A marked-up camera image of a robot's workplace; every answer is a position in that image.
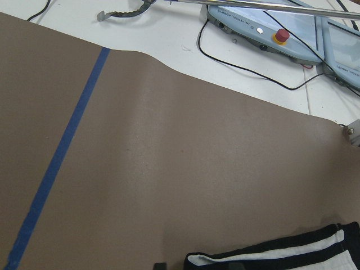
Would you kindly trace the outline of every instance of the white floor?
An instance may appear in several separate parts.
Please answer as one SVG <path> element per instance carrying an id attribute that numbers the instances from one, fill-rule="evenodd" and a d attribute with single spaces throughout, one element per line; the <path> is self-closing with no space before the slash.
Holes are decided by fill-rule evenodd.
<path id="1" fill-rule="evenodd" d="M 303 2 L 341 10 L 335 0 Z M 343 2 L 349 10 L 360 12 L 359 5 L 348 0 Z M 27 19 L 45 4 L 46 0 L 0 0 L 0 11 Z M 202 5 L 169 4 L 157 0 L 138 17 L 111 18 L 103 22 L 96 20 L 96 15 L 102 10 L 131 11 L 141 4 L 141 0 L 52 0 L 49 9 L 33 23 L 111 49 L 146 53 L 182 73 L 294 111 L 342 124 L 360 118 L 360 98 L 327 78 L 319 77 L 299 90 L 288 91 L 203 56 L 196 45 L 206 16 Z M 211 24 L 206 27 L 201 44 L 206 52 L 217 58 L 256 70 L 291 87 L 316 74 L 315 69 L 307 70 L 284 56 L 262 52 L 243 38 L 225 34 Z"/>

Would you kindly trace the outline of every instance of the metal rod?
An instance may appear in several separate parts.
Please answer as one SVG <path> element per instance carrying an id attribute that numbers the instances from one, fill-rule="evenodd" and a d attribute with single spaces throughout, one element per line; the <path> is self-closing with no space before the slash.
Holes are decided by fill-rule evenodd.
<path id="1" fill-rule="evenodd" d="M 309 14 L 314 16 L 318 15 L 318 16 L 327 16 L 327 17 L 337 17 L 342 19 L 360 21 L 360 13 L 345 12 L 338 10 L 326 10 L 323 8 L 314 8 L 314 7 L 288 6 L 286 4 L 276 4 L 276 3 L 267 3 L 267 2 L 252 2 L 252 1 L 242 1 L 242 0 L 166 0 L 166 1 L 205 4 L 212 6 L 246 7 L 246 8 L 255 8 L 260 10 L 285 11 L 291 13 Z"/>

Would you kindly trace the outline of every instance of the metal bracket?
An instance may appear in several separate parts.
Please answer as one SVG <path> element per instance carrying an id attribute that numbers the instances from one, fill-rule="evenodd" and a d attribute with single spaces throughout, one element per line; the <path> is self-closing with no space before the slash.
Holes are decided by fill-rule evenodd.
<path id="1" fill-rule="evenodd" d="M 344 133 L 352 145 L 360 146 L 360 119 L 344 127 Z"/>

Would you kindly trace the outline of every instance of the emergency stop button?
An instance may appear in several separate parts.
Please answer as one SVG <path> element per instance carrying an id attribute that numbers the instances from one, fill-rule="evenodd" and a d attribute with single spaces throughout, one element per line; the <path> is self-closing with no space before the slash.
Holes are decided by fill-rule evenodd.
<path id="1" fill-rule="evenodd" d="M 279 29 L 272 39 L 279 45 L 285 45 L 286 41 L 290 38 L 290 33 L 285 29 Z"/>

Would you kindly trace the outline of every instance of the blue tape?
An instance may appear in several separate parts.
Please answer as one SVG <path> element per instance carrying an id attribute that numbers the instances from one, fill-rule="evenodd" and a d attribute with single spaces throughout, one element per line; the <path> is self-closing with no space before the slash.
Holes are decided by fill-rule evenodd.
<path id="1" fill-rule="evenodd" d="M 60 166 L 65 158 L 65 155 L 69 149 L 74 134 L 78 128 L 80 120 L 84 114 L 84 110 L 88 104 L 91 94 L 94 90 L 101 70 L 109 55 L 110 49 L 102 48 L 99 57 L 95 63 L 95 66 L 90 74 L 90 77 L 85 85 L 85 88 L 80 96 L 78 104 L 70 118 L 69 123 L 62 135 L 62 138 L 57 146 L 54 156 L 51 159 L 49 167 L 47 168 L 45 175 L 41 181 L 39 189 L 31 204 L 28 215 L 26 216 L 22 226 L 20 228 L 17 239 L 12 247 L 12 250 L 8 257 L 8 263 L 4 270 L 16 270 L 19 267 L 20 260 L 23 257 L 24 251 L 29 243 L 31 235 L 34 231 L 36 223 L 40 217 L 40 214 L 45 205 L 46 199 L 50 193 L 51 187 L 55 181 Z"/>

